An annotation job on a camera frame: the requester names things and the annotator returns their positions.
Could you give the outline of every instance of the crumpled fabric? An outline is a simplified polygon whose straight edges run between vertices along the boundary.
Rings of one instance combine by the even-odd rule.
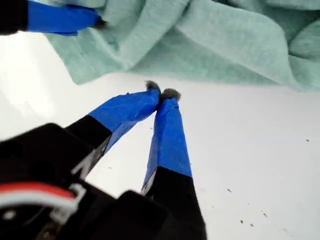
[[[47,35],[77,84],[129,72],[320,90],[319,0],[72,2],[98,6],[108,23],[78,37]]]

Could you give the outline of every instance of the blue painter's tape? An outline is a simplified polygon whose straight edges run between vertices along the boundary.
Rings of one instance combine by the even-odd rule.
[[[90,116],[112,132],[105,152],[136,123],[146,119],[156,110],[159,104],[159,95],[160,93],[156,89],[119,95],[89,113]]]
[[[192,178],[182,116],[175,98],[164,100],[157,110],[143,185],[158,166]]]
[[[50,6],[28,1],[27,31],[76,36],[77,31],[92,27],[99,15],[94,9],[82,6]]]

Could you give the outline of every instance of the white surface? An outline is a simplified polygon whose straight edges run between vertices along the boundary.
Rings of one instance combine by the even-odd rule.
[[[149,79],[111,74],[77,86],[40,34],[0,37],[0,53],[2,140],[48,122],[67,126],[111,97],[143,91]],[[320,239],[320,93],[154,80],[182,93],[191,167],[210,240]],[[88,181],[115,196],[139,191],[152,127],[153,117],[139,123]]]

